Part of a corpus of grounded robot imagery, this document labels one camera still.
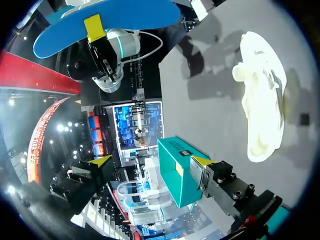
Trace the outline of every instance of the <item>yellow label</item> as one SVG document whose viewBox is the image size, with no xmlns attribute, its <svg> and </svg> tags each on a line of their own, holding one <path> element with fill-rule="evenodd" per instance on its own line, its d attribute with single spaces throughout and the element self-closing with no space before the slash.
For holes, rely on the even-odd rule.
<svg viewBox="0 0 320 240">
<path fill-rule="evenodd" d="M 91 160 L 88 161 L 88 163 L 92 163 L 92 164 L 97 164 L 98 168 L 101 167 L 102 164 L 104 164 L 112 155 L 108 155 L 108 156 L 102 156 L 99 159 L 95 159 L 95 160 Z"/>
<path fill-rule="evenodd" d="M 178 174 L 182 177 L 184 174 L 184 170 L 182 169 L 182 167 L 180 166 L 179 163 L 175 163 L 175 170 L 178 172 Z"/>
<path fill-rule="evenodd" d="M 87 38 L 89 43 L 92 43 L 100 38 L 105 37 L 107 34 L 102 26 L 100 15 L 96 14 L 84 20 Z"/>
</svg>

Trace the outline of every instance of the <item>white cable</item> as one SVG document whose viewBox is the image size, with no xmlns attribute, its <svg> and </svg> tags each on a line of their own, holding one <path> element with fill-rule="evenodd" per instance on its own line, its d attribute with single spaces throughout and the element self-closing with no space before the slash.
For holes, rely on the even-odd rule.
<svg viewBox="0 0 320 240">
<path fill-rule="evenodd" d="M 155 37 L 156 39 L 158 39 L 158 40 L 160 41 L 160 46 L 158 46 L 158 47 L 157 47 L 156 49 L 154 49 L 153 51 L 151 51 L 151 52 L 149 52 L 149 53 L 147 53 L 147 54 L 145 54 L 145 55 L 143 55 L 143 56 L 141 56 L 141 57 L 134 58 L 134 59 L 130 59 L 130 60 L 127 60 L 127 61 L 123 61 L 123 62 L 121 62 L 122 65 L 127 64 L 127 63 L 131 63 L 131 62 L 135 62 L 135 61 L 139 61 L 139 60 L 141 60 L 141 59 L 144 59 L 144 58 L 150 56 L 151 54 L 155 53 L 156 51 L 158 51 L 158 50 L 164 45 L 164 42 L 161 40 L 160 37 L 158 37 L 158 36 L 156 36 L 156 35 L 154 35 L 154 34 L 152 34 L 152 33 L 146 32 L 146 31 L 138 31 L 138 32 L 139 32 L 139 33 L 142 33 L 142 34 L 148 34 L 148 35 L 150 35 L 150 36 Z"/>
</svg>

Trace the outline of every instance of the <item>gray table surface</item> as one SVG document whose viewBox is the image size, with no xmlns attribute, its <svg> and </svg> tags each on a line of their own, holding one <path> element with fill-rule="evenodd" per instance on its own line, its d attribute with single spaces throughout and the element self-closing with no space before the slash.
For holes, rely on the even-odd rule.
<svg viewBox="0 0 320 240">
<path fill-rule="evenodd" d="M 287 76 L 282 144 L 260 163 L 247 157 L 248 127 L 241 105 L 245 87 L 232 77 L 233 66 L 242 60 L 241 35 L 247 31 L 266 39 Z M 294 207 L 318 146 L 319 72 L 293 19 L 270 0 L 227 0 L 211 10 L 159 68 L 165 136 L 179 136 L 211 159 L 227 161 L 243 181 L 256 185 L 256 194 L 268 189 Z M 309 115 L 309 125 L 300 124 L 301 114 Z M 203 199 L 199 204 L 214 209 L 208 215 L 220 221 L 218 228 L 226 228 L 231 219 L 213 202 Z"/>
</svg>

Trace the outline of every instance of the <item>teal box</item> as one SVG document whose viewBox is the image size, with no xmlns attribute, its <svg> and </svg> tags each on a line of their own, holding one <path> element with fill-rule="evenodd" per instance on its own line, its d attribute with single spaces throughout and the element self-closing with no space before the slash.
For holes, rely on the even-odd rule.
<svg viewBox="0 0 320 240">
<path fill-rule="evenodd" d="M 190 174 L 190 157 L 210 159 L 179 137 L 158 139 L 161 177 L 176 205 L 182 208 L 201 199 L 202 192 Z"/>
</svg>

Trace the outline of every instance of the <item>ceiling light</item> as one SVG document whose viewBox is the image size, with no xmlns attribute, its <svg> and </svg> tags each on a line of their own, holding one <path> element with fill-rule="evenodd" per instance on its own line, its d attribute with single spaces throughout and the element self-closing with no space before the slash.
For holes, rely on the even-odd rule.
<svg viewBox="0 0 320 240">
<path fill-rule="evenodd" d="M 12 98 L 9 99 L 9 105 L 10 106 L 14 106 L 15 105 L 15 100 L 13 100 Z"/>
<path fill-rule="evenodd" d="M 58 130 L 58 132 L 62 132 L 64 130 L 64 126 L 62 124 L 59 124 L 58 126 L 56 126 L 56 129 Z"/>
<path fill-rule="evenodd" d="M 10 186 L 8 187 L 8 190 L 7 190 L 7 191 L 8 191 L 9 194 L 15 194 L 16 189 L 15 189 L 15 187 L 13 187 L 13 186 L 10 185 Z"/>
</svg>

